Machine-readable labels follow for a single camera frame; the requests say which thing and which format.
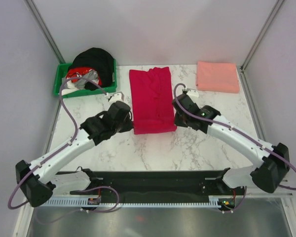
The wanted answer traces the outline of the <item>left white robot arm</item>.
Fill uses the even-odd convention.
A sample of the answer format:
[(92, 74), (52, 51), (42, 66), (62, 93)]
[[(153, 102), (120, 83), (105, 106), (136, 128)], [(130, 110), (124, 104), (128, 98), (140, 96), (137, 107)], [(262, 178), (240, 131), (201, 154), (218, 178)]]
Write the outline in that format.
[(64, 166), (80, 154), (109, 140), (116, 133), (133, 129), (131, 108), (122, 101), (113, 102), (107, 111), (87, 118), (72, 139), (61, 147), (37, 158), (31, 163), (24, 160), (15, 165), (17, 187), (32, 207), (46, 203), (56, 188), (52, 179)]

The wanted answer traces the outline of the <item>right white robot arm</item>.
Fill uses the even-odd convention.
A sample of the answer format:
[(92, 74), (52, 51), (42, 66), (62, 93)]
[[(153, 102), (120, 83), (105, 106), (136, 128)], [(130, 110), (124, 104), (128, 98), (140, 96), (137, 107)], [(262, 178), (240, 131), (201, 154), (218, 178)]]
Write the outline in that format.
[(273, 193), (290, 170), (289, 149), (279, 143), (272, 145), (251, 137), (234, 126), (221, 113), (211, 106), (202, 108), (183, 93), (172, 101), (176, 110), (175, 125), (190, 127), (196, 131), (215, 137), (246, 157), (251, 166), (226, 168), (217, 177), (216, 188), (221, 194), (228, 194), (233, 188), (241, 186), (258, 187)]

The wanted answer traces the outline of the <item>magenta t shirt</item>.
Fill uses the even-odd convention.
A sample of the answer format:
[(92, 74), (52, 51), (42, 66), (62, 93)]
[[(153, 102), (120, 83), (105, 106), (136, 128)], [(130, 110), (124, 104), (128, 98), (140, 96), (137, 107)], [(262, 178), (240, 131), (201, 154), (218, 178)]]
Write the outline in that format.
[(169, 67), (130, 70), (134, 134), (174, 132), (174, 108)]

